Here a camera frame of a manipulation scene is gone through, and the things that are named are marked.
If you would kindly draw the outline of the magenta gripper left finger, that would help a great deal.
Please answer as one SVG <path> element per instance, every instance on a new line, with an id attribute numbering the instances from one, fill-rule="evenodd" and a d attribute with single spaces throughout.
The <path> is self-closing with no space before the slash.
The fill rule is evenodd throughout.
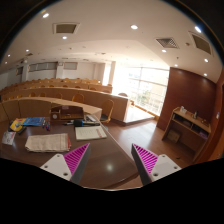
<path id="1" fill-rule="evenodd" d="M 55 154 L 41 169 L 56 176 L 79 184 L 91 152 L 89 143 L 82 145 L 65 155 Z"/>

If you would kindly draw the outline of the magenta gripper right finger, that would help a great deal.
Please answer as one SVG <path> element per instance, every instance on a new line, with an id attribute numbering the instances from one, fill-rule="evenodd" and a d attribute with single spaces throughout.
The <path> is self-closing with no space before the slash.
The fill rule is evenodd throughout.
<path id="1" fill-rule="evenodd" d="M 132 145 L 131 154 L 137 166 L 143 185 L 147 185 L 180 170 L 180 167 L 167 155 L 156 155 L 136 144 Z"/>

